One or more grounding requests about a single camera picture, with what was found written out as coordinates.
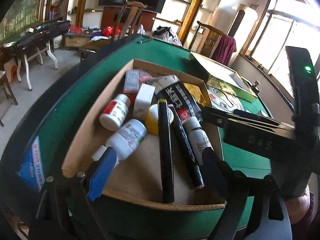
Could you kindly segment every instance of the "window frame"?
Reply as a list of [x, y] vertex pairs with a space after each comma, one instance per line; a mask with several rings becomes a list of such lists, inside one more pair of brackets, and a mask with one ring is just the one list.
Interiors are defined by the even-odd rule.
[[[245, 46], [245, 48], [243, 49], [243, 53], [242, 53], [242, 56], [246, 57], [248, 60], [250, 60], [257, 68], [259, 68], [261, 71], [263, 71], [266, 75], [268, 75], [268, 77], [270, 78], [270, 80], [278, 87], [278, 89], [280, 90], [280, 92], [282, 92], [284, 94], [284, 96], [292, 103], [294, 104], [294, 98], [291, 96], [291, 94], [289, 94], [289, 92], [284, 88], [284, 86], [270, 73], [277, 57], [279, 56], [279, 54], [281, 53], [289, 35], [290, 35], [290, 32], [292, 30], [292, 27], [294, 25], [295, 22], [299, 22], [299, 23], [303, 23], [303, 24], [306, 24], [312, 28], [315, 28], [317, 29], [318, 31], [320, 31], [320, 27], [317, 26], [317, 25], [314, 25], [304, 19], [301, 19], [299, 17], [296, 17], [296, 16], [293, 16], [291, 14], [288, 14], [288, 13], [284, 13], [284, 12], [280, 12], [280, 11], [276, 11], [275, 10], [275, 7], [276, 7], [276, 3], [277, 3], [278, 0], [268, 0], [267, 4], [266, 4], [266, 7], [260, 17], [260, 20], [258, 22], [258, 24], [256, 25], [255, 27], [255, 30], [253, 31], [250, 39], [249, 39], [249, 42], [247, 43], [247, 45]], [[266, 29], [268, 28], [268, 25], [271, 21], [271, 18], [272, 18], [272, 15], [280, 15], [282, 17], [287, 17], [287, 18], [290, 18], [292, 19], [292, 24], [291, 24], [291, 27], [288, 31], [288, 34], [284, 40], [284, 43], [281, 47], [281, 49], [279, 50], [279, 53], [277, 54], [277, 57], [275, 58], [275, 60], [273, 61], [272, 65], [270, 66], [270, 68], [267, 70], [266, 68], [264, 68], [262, 66], [262, 64], [260, 64], [259, 62], [257, 62], [254, 58], [252, 58], [252, 54], [254, 53], [255, 49], [257, 48], [257, 46], [259, 45], [260, 41], [261, 41], [261, 38], [263, 37]], [[265, 18], [268, 18], [267, 21], [266, 21], [266, 24], [259, 36], [259, 38], [257, 39], [256, 41], [256, 44], [254, 45], [254, 47], [252, 48], [252, 50], [249, 50], [249, 47], [252, 43], [252, 41], [254, 40], [255, 38], [255, 35], [257, 34], [259, 28], [261, 27], [261, 23], [262, 21], [265, 19]], [[320, 69], [320, 55], [318, 57], [318, 60], [317, 62], [315, 63], [315, 69], [317, 71], [317, 80], [320, 79], [320, 72], [319, 72], [319, 69]]]

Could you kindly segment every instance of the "black marker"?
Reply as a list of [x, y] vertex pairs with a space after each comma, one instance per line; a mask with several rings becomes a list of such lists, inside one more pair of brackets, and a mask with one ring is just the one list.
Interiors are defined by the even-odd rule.
[[196, 189], [203, 188], [204, 182], [199, 166], [196, 163], [186, 132], [173, 105], [168, 105], [173, 112], [173, 131], [176, 135], [180, 151], [186, 163], [189, 175]]
[[158, 127], [162, 196], [164, 203], [174, 202], [173, 165], [167, 100], [158, 100]]

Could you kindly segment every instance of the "medicine bottle label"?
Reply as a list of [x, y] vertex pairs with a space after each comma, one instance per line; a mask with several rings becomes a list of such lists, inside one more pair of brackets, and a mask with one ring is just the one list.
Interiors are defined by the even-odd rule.
[[128, 113], [128, 108], [123, 102], [111, 101], [103, 112], [114, 117], [119, 126], [124, 122]]
[[126, 142], [132, 151], [137, 149], [144, 137], [144, 133], [133, 127], [130, 123], [126, 123], [122, 126], [115, 135]]
[[212, 145], [209, 141], [207, 134], [202, 130], [198, 130], [192, 135], [188, 134], [188, 139], [199, 165], [203, 165], [203, 162], [202, 162], [203, 150], [207, 147], [212, 148]]

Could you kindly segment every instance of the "small white box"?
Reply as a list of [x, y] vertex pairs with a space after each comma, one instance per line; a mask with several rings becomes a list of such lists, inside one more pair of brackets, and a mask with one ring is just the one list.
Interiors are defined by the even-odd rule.
[[261, 115], [264, 117], [269, 117], [265, 112], [263, 112], [262, 110], [260, 110], [259, 112], [257, 112], [257, 115]]
[[144, 122], [147, 116], [148, 109], [151, 105], [155, 87], [147, 84], [142, 84], [133, 107], [133, 118]]

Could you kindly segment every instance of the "wall mural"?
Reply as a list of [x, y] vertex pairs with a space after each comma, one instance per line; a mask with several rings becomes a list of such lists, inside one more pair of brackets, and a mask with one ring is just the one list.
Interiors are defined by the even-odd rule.
[[0, 42], [38, 22], [40, 0], [15, 0], [0, 23]]

